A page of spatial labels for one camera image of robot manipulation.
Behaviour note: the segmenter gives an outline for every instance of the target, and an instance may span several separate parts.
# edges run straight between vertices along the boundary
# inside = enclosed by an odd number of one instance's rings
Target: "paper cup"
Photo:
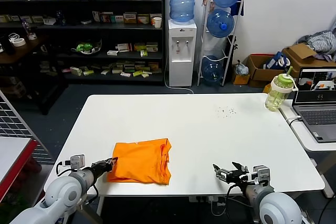
[[[154,20],[154,27],[155,28],[160,28],[161,27],[162,18],[155,17],[155,18],[153,18],[153,20]]]

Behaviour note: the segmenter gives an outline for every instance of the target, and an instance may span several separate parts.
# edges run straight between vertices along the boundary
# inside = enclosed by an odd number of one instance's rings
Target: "white desk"
[[[292,100],[286,100],[281,108],[281,113],[283,114],[285,119],[293,118],[297,116],[297,113],[292,107]],[[315,140],[315,138],[311,135],[310,131],[307,129],[305,124],[300,121],[295,121],[290,126],[300,141],[303,148],[305,148],[308,152],[332,152],[330,153],[322,162],[316,164],[315,160],[312,160],[316,165],[316,169],[321,174],[321,177],[326,184],[324,188],[324,194],[331,198],[334,195],[332,188],[329,186],[327,180],[324,177],[324,173],[326,173],[332,166],[336,164],[336,143],[319,143]]]
[[[109,183],[102,176],[97,182],[100,195],[222,195],[229,186],[215,177],[212,164],[234,169],[232,161],[250,170],[270,167],[276,191],[323,189],[324,182],[284,117],[268,111],[265,99],[265,94],[92,95],[56,164],[85,154],[90,165],[111,157],[116,142],[168,137],[168,186]],[[45,189],[54,179],[55,167]],[[88,194],[95,194],[93,188]]]

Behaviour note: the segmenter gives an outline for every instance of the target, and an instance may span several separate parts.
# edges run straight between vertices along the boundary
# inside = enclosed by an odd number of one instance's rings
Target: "metal grid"
[[[40,139],[29,128],[27,123],[17,113],[3,92],[0,91],[0,136],[26,137],[35,140],[38,144],[32,154],[40,164],[53,165],[55,163]]]

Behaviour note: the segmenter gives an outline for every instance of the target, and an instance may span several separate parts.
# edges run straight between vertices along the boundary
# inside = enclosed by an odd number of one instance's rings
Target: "orange shirt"
[[[113,157],[118,157],[118,161],[113,171],[108,173],[107,180],[168,185],[171,177],[167,167],[170,148],[168,138],[116,143]]]

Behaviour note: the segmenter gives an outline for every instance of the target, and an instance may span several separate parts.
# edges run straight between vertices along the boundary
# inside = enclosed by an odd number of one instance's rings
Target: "gray cloth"
[[[336,52],[336,37],[331,31],[321,31],[313,35],[303,36],[298,43],[305,42],[308,47],[320,55],[334,55]]]

